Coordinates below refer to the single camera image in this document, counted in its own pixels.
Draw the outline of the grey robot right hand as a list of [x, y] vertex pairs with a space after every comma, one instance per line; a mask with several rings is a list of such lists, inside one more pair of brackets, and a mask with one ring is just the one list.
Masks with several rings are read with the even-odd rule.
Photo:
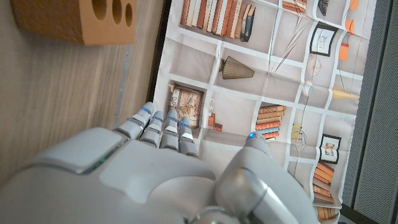
[[40, 153], [1, 187], [2, 223], [316, 223], [302, 186], [251, 133], [220, 177], [188, 118], [147, 102], [114, 130]]

